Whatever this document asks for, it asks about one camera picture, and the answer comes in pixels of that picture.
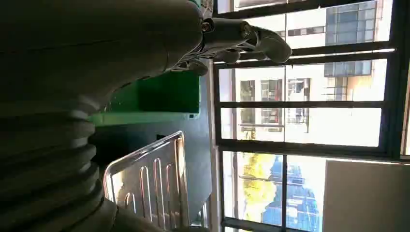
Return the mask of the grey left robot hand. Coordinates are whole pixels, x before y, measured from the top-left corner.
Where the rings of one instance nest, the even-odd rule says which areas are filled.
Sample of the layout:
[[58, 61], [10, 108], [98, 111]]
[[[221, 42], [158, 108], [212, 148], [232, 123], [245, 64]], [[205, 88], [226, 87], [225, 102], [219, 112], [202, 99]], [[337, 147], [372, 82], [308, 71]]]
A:
[[235, 48], [277, 63], [292, 52], [276, 33], [205, 18], [190, 0], [3, 0], [1, 116], [93, 112], [127, 83]]

